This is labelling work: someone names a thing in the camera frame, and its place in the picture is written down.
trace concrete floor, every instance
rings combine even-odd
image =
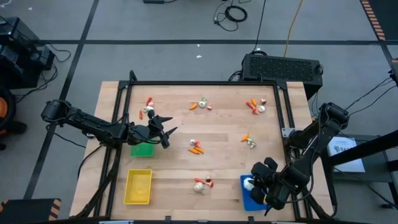
[[[41,39],[79,40],[94,0],[15,0],[0,7],[0,15],[19,16]],[[143,4],[141,0],[99,0],[87,39],[89,40],[253,40],[256,38],[263,1],[243,4],[249,17],[236,32],[226,32],[212,22],[219,1],[178,0],[172,4]],[[285,40],[299,0],[268,0],[261,40]],[[306,0],[297,17],[292,40],[376,40],[358,0]],[[55,45],[74,55],[77,45]],[[283,56],[284,45],[259,45],[269,55]],[[87,113],[95,110],[102,81],[128,79],[134,70],[139,80],[227,80],[252,44],[148,44],[83,47],[67,100]],[[389,46],[393,57],[398,47]],[[60,58],[66,57],[57,53]],[[17,119],[28,124],[27,132],[6,139],[0,152],[0,200],[23,198],[46,135],[40,113],[45,102],[60,96],[72,58],[56,63],[58,78],[46,90],[31,94],[18,104]],[[319,60],[324,66],[319,104],[333,101],[347,106],[383,79],[388,62],[377,45],[290,45],[287,57]],[[375,91],[352,110],[370,104],[387,87]],[[346,134],[386,134],[398,127],[391,119],[398,108],[397,89],[376,105],[350,120]],[[73,128],[57,128],[68,139],[85,144]],[[52,139],[33,198],[62,199],[61,218],[67,218],[76,187],[83,150],[58,137]],[[390,149],[391,159],[398,158]],[[387,184],[373,184],[391,199]],[[337,218],[353,222],[392,223],[393,210],[380,209],[381,200],[363,184],[336,182]]]

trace yellow plastic container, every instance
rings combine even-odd
[[[147,205],[150,199],[152,170],[129,170],[127,173],[124,204]]]

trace blue tray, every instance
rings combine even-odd
[[[251,174],[241,175],[243,207],[244,207],[245,211],[253,212],[253,211],[267,210],[267,205],[259,205],[256,202],[254,202],[254,200],[250,197],[250,191],[246,190],[243,187],[243,181],[248,177],[253,178],[253,175],[251,175]]]

